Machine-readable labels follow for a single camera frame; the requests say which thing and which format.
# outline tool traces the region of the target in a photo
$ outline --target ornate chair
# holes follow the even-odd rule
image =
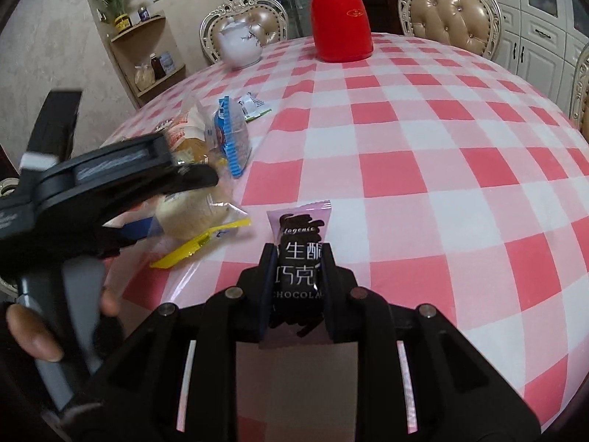
[[[571,108],[568,117],[581,134],[589,141],[589,111],[587,111],[587,97],[589,96],[589,45],[583,48],[579,60],[576,62],[575,77],[572,80]]]
[[[276,0],[225,0],[200,26],[200,43],[212,63],[220,58],[217,35],[234,21],[246,21],[262,46],[288,39],[288,17]]]
[[[501,10],[496,0],[399,0],[406,36],[457,46],[493,58],[501,37]]]

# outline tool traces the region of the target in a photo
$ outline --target human hand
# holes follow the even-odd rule
[[[105,316],[119,315],[119,300],[111,289],[105,288],[102,292],[100,309]],[[32,310],[13,304],[6,312],[6,320],[14,339],[30,356],[49,362],[59,362],[64,356],[64,350]]]

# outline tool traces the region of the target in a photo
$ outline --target blue packaging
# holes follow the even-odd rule
[[[240,104],[229,97],[220,99],[215,125],[220,132],[219,145],[227,157],[231,175],[239,178],[251,154],[250,135]]]

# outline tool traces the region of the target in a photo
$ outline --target dining table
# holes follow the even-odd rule
[[[153,132],[198,99],[251,92],[252,154],[233,199],[252,225],[169,270],[157,239],[110,262],[131,329],[163,302],[202,304],[255,266],[269,210],[330,200],[339,266],[389,303],[435,305],[546,428],[589,372],[589,146],[555,103],[483,57],[373,35],[365,60],[326,63],[312,38],[196,72],[106,144]],[[356,348],[238,344],[241,442],[354,438]]]

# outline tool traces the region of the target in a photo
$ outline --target black handle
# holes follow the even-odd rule
[[[550,35],[547,35],[544,32],[541,32],[540,30],[538,30],[537,28],[534,30],[538,35],[540,35],[542,38],[548,38],[549,40],[552,40],[552,37]]]

